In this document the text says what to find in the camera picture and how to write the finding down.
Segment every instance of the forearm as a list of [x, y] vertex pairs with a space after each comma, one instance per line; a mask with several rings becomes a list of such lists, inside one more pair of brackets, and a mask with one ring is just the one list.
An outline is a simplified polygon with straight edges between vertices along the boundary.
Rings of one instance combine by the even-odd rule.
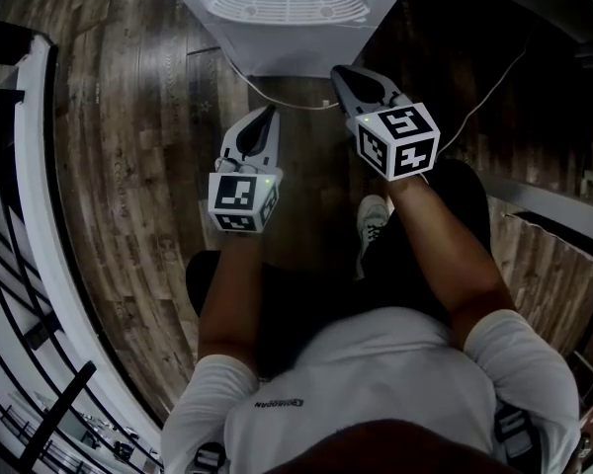
[[253, 367], [262, 253], [259, 236], [227, 236], [200, 317], [200, 358], [220, 353]]
[[479, 297], [512, 308], [492, 257], [421, 178], [391, 183], [389, 194], [426, 281], [451, 315]]

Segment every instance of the power cord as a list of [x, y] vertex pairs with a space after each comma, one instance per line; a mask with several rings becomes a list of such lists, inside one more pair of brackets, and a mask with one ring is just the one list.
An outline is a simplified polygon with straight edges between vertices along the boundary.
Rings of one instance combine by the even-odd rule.
[[462, 125], [459, 127], [459, 129], [457, 130], [457, 133], [455, 133], [455, 136], [453, 136], [453, 138], [451, 138], [448, 143], [442, 147], [438, 152], [437, 152], [437, 156], [439, 156], [440, 154], [442, 154], [444, 151], [446, 151], [446, 149], [453, 143], [455, 142], [455, 140], [457, 140], [457, 137], [459, 137], [459, 134], [462, 132], [462, 130], [466, 127], [466, 123], [467, 120], [470, 118], [470, 116], [472, 116], [474, 113], [476, 113], [476, 111], [478, 111], [481, 106], [483, 104], [485, 104], [485, 101], [487, 99], [490, 98], [490, 95], [492, 93], [494, 93], [494, 90], [496, 90], [496, 88], [499, 87], [499, 85], [503, 82], [503, 80], [507, 77], [507, 74], [509, 74], [510, 70], [512, 69], [512, 67], [514, 65], [516, 65], [516, 63], [518, 62], [519, 59], [521, 59], [523, 56], [525, 56], [525, 53], [527, 52], [527, 47], [530, 44], [530, 39], [532, 38], [532, 34], [534, 33], [534, 29], [536, 28], [537, 24], [539, 22], [539, 19], [536, 19], [536, 21], [534, 22], [534, 25], [532, 26], [532, 29], [530, 30], [530, 32], [527, 34], [527, 40], [525, 40], [525, 47], [523, 48], [523, 52], [521, 52], [518, 56], [516, 56], [516, 58], [514, 58], [514, 61], [512, 61], [509, 66], [507, 67], [507, 69], [505, 70], [505, 72], [503, 72], [503, 75], [499, 78], [499, 80], [496, 82], [496, 84], [494, 86], [492, 86], [492, 89], [490, 91], [487, 92], [487, 95], [485, 95], [485, 97], [483, 97], [483, 100], [481, 100], [478, 104], [476, 104], [476, 106], [474, 106], [474, 108], [467, 113], [466, 117], [464, 118], [464, 121], [462, 122]]
[[228, 62], [228, 64], [230, 65], [230, 68], [232, 68], [235, 73], [241, 77], [241, 79], [248, 85], [250, 86], [253, 90], [255, 90], [257, 93], [259, 93], [259, 95], [261, 95], [262, 97], [264, 97], [266, 100], [268, 100], [269, 102], [272, 102], [274, 104], [277, 104], [279, 106], [285, 106], [285, 107], [290, 107], [292, 109], [301, 109], [303, 111], [327, 111], [328, 109], [332, 109], [336, 106], [338, 106], [338, 102], [336, 102], [336, 104], [330, 104], [330, 105], [323, 105], [320, 107], [308, 107], [308, 106], [298, 106], [296, 104], [289, 104], [288, 102], [283, 102], [281, 100], [277, 100], [274, 99], [272, 97], [269, 97], [268, 95], [266, 95], [265, 93], [263, 93], [259, 88], [257, 88], [257, 86], [255, 86], [253, 83], [251, 83], [244, 74], [242, 74], [239, 69], [233, 64], [233, 62], [230, 60], [230, 58], [226, 55], [226, 53], [224, 54], [224, 58], [226, 58], [226, 61]]

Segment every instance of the white appliance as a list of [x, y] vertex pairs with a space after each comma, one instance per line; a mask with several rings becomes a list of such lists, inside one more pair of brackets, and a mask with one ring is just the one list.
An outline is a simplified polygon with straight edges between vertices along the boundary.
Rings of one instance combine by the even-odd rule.
[[183, 0], [244, 75], [329, 77], [396, 0]]

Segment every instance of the vent grille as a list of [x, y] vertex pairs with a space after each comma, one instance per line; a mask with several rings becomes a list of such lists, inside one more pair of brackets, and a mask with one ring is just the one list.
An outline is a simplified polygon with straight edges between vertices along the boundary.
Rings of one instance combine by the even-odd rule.
[[213, 0], [210, 12], [257, 25], [329, 25], [369, 14], [362, 0]]

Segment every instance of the shoe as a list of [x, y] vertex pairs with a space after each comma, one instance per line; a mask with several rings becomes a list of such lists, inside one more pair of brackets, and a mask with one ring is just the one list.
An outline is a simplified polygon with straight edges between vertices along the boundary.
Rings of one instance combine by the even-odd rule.
[[388, 223], [388, 208], [384, 198], [377, 195], [369, 195], [363, 198], [358, 207], [357, 228], [360, 237], [360, 254], [356, 263], [356, 275], [362, 279], [362, 260], [367, 253], [367, 248], [380, 235], [381, 230]]

